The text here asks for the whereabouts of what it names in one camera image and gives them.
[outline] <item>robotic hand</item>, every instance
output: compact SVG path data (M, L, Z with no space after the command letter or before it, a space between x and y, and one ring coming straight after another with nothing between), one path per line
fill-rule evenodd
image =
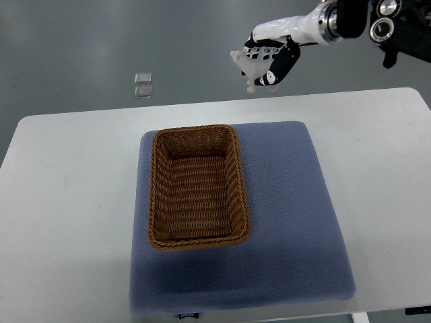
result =
M230 52L248 77L247 91L275 91L300 57L300 47L330 45L357 38L366 27L369 0L329 0L306 16L274 20L255 27L243 51ZM398 52L431 63L431 0L372 0L370 38L385 52L391 68Z
M337 6L334 0L321 3L306 16L274 20L255 27L242 52L230 56L248 77L249 88L269 86L271 91L290 72L300 57L300 47L339 42Z

